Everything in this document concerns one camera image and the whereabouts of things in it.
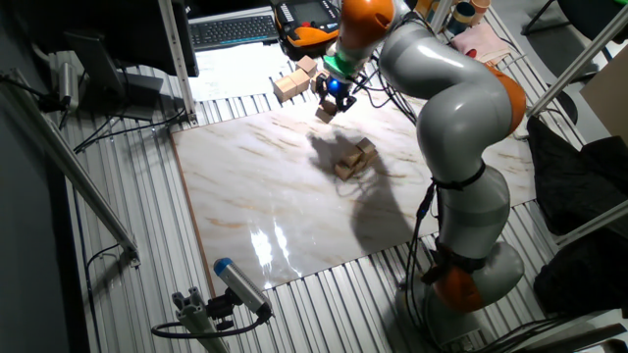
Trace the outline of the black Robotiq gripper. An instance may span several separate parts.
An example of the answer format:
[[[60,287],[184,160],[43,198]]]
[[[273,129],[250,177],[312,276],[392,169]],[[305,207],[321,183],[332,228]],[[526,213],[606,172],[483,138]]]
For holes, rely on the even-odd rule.
[[[351,81],[342,80],[334,76],[317,76],[315,93],[319,96],[319,104],[322,105],[327,95],[331,95],[336,101],[338,112],[346,112],[356,102],[356,97],[349,95],[351,86]]]

